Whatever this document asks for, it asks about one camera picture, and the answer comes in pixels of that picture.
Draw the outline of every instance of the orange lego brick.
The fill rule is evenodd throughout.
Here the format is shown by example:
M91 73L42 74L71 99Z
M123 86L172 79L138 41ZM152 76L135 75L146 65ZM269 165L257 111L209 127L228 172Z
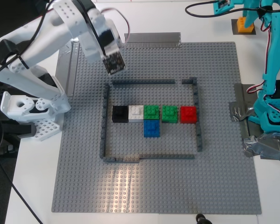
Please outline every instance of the orange lego brick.
M237 22L239 33L251 33L254 29L254 24L252 24L248 28L245 28L245 21L246 21L246 17L239 17Z

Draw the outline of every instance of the gray lego baseplate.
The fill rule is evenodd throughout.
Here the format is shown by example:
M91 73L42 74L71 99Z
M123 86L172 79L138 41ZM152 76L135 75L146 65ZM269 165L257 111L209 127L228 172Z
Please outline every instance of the gray lego baseplate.
M123 58L127 69L108 76L102 62L89 64L79 51L74 96L70 99L72 109L64 118L52 211L260 214L253 158L245 157L239 123L230 120L229 102L235 101L233 86L240 83L235 43L128 48L123 49ZM162 87L148 84L144 89L137 84L112 87L112 80L118 79L174 79L174 85L181 85L182 80L189 77L197 77L203 143L203 151L196 153L194 160L107 163L99 157L102 113L105 110L109 116L111 108L111 105L107 110L104 108L105 83L110 85L109 103L112 104L138 105L150 101L160 106L193 105L190 85L181 86L187 89L186 97L183 95L186 91L179 92L170 87L171 84L161 84ZM170 88L170 91L165 94L162 88ZM144 91L150 94L149 99L141 98L140 93ZM121 125L113 124L113 129L119 126L120 131L129 132L140 124L128 123L127 129ZM177 128L167 133L169 141L176 142L171 153L182 151L179 146L193 138L193 144L188 145L191 150L195 144L195 126L190 127L193 129L189 129L189 135L176 135ZM152 153L154 148L144 147L142 135L127 141L124 133L116 136L113 132L110 141L122 148L112 150L112 154L136 152L132 144L139 145L139 155L148 150Z

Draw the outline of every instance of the teal robotic arm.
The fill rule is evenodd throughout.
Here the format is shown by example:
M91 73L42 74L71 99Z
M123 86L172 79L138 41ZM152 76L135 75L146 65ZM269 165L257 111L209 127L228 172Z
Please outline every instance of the teal robotic arm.
M235 7L235 5L244 5L244 8L259 7L259 0L223 0L214 3L214 14L227 12ZM257 18L255 11L243 11L243 17L246 17L245 28L248 28Z
M272 10L273 3L280 6L280 0L224 0L214 3L214 13L229 11L236 4L244 4L245 8L261 6ZM245 27L250 26L259 17L255 11L244 11L243 16L246 16ZM260 84L263 86L259 89L258 99L254 104L256 116L250 116L248 119L260 124L265 132L280 132L280 81L276 81L280 70L280 12L265 13L260 19L268 30L266 68L263 74L264 81Z

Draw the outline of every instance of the red wire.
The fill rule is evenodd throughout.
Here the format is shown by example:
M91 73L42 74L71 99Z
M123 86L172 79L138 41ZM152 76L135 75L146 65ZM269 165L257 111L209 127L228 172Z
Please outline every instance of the red wire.
M251 94L251 93L255 93L255 92L259 91L259 90L262 90L262 88L261 88L261 89L258 89L258 90L253 90L253 91L251 91L252 89L255 89L256 87L261 86L263 83L265 83L265 81L262 81L262 83L260 83L260 84L250 86L250 87L247 89L247 93L248 93L248 94Z
M267 72L267 59L268 59L268 54L269 54L270 41L271 41L271 27L270 27L270 29L268 30L268 33L267 33L265 74Z
M261 24L261 27L260 27L260 30L261 30L262 32L266 32L266 31L271 27L271 24L269 24L269 25L267 26L267 28L263 29L264 24L265 24L265 21L263 20L263 22L262 22L262 24Z

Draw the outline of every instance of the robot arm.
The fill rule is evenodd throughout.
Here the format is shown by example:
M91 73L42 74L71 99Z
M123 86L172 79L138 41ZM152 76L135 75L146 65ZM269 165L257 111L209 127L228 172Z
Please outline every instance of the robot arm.
M29 99L26 96L19 98L10 96L8 93L4 94L1 110L9 118L21 122L29 122L39 118L53 119L56 114L67 112L70 109L67 96L58 80L53 78L57 86L54 87L38 79L47 71L36 64L54 54L71 38L77 37L79 39L85 57L89 62L103 58L106 68L111 67L112 69L108 70L109 74L124 69L125 66L119 52L121 41L113 22L107 21L94 4L90 3L87 14L101 45L103 45L104 53L91 27L86 23L85 15L82 15L78 2L62 0L55 3L53 9L46 13L37 37L21 55L22 60L17 58L8 68L4 68L0 72L0 82L39 98ZM12 45L30 40L40 20L41 17L0 38L0 45L6 43L6 40ZM114 55L116 59L119 59L116 62L120 62L115 65L114 60L112 62L108 61L109 58L114 59ZM14 55L7 59L4 58L4 60L0 58L0 67L12 57ZM34 105L39 111L44 112L31 114L30 110Z
M222 0L214 3L214 14L227 12L233 9L235 5L244 5L244 8L257 8L259 7L259 0ZM243 16L246 17L246 28L258 18L257 12L254 11L244 11Z

